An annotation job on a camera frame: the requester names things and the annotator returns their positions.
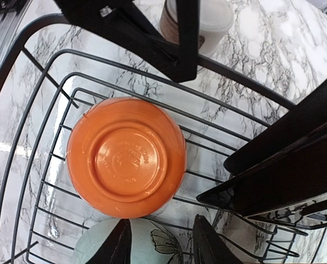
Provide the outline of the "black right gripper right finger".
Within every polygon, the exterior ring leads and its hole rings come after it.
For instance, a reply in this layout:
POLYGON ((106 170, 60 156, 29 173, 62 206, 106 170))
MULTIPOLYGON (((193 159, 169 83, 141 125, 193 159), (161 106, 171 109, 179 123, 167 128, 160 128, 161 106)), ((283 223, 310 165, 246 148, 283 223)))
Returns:
POLYGON ((239 263, 208 220, 197 214, 193 225, 194 263, 239 263))

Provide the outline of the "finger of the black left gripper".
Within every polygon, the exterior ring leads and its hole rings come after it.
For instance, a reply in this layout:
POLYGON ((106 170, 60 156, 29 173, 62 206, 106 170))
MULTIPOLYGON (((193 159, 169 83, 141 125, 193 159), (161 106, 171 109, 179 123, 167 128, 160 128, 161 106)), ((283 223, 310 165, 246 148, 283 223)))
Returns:
POLYGON ((141 57, 171 80, 194 80, 198 66, 199 1, 177 1, 179 43, 166 41, 133 1, 58 0, 72 24, 141 57))

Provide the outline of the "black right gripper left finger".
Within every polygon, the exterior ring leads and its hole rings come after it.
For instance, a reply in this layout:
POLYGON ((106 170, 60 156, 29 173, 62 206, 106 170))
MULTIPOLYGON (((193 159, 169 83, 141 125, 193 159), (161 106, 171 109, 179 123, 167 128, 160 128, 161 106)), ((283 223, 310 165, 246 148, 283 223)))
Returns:
POLYGON ((130 264, 131 250, 130 220, 121 219, 88 263, 130 264))

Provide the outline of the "light green ceramic bowl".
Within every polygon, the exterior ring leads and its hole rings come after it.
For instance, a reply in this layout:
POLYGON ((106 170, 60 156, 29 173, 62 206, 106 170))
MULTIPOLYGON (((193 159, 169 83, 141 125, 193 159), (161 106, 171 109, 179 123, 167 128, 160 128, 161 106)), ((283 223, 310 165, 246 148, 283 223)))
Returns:
MULTIPOLYGON (((77 241, 72 263, 86 263, 118 224, 106 219, 90 227, 77 241)), ((184 263, 184 254, 176 236, 161 224, 148 219, 131 219, 131 263, 184 263)))

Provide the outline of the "brown grey metal-lined cup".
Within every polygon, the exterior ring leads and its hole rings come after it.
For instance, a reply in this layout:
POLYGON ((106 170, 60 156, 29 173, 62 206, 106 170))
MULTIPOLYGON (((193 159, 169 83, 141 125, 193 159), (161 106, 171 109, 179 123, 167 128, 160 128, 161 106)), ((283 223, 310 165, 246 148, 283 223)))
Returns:
MULTIPOLYGON (((234 13, 227 1, 200 1, 199 53, 211 57, 234 21, 234 13)), ((166 1, 159 22, 160 33, 179 44, 177 8, 175 1, 166 1)))

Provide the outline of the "white ceramic bowl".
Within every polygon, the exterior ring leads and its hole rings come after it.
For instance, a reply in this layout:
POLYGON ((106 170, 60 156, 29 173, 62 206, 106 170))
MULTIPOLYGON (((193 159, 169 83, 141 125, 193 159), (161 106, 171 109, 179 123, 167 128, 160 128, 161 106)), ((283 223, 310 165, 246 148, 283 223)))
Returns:
POLYGON ((111 217, 138 218, 178 191, 186 141, 162 108, 133 97, 109 98, 79 118, 66 161, 75 190, 90 206, 111 217))

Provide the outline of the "black wire dish rack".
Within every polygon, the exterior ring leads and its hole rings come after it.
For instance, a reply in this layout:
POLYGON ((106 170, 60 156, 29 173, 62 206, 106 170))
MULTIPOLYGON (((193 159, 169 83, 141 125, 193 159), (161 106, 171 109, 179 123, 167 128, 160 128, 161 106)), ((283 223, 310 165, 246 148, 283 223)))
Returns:
POLYGON ((181 127, 183 183, 148 219, 174 234, 193 263, 194 217, 204 215, 242 260, 327 263, 327 227, 304 232, 205 206, 196 196, 230 179, 224 161, 287 112, 208 69, 174 84, 137 56, 48 15, 25 28, 0 78, 0 263, 70 263, 81 235, 107 216, 73 187, 66 148, 78 119, 102 100, 133 96, 181 127))

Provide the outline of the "white square floral plate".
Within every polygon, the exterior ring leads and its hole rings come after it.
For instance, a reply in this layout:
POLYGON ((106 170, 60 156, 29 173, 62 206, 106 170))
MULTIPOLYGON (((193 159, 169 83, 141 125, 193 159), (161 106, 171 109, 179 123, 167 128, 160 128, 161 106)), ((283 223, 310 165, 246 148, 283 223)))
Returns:
POLYGON ((327 138, 197 196, 203 204, 285 227, 327 227, 327 138))

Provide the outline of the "black square floral plate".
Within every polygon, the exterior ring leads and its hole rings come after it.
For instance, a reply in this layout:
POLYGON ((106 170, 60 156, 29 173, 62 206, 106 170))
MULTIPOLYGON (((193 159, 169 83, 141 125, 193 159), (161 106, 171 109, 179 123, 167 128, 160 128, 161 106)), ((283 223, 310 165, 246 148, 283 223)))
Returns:
POLYGON ((287 114, 233 153, 224 168, 233 175, 260 164, 327 123, 327 79, 287 114))

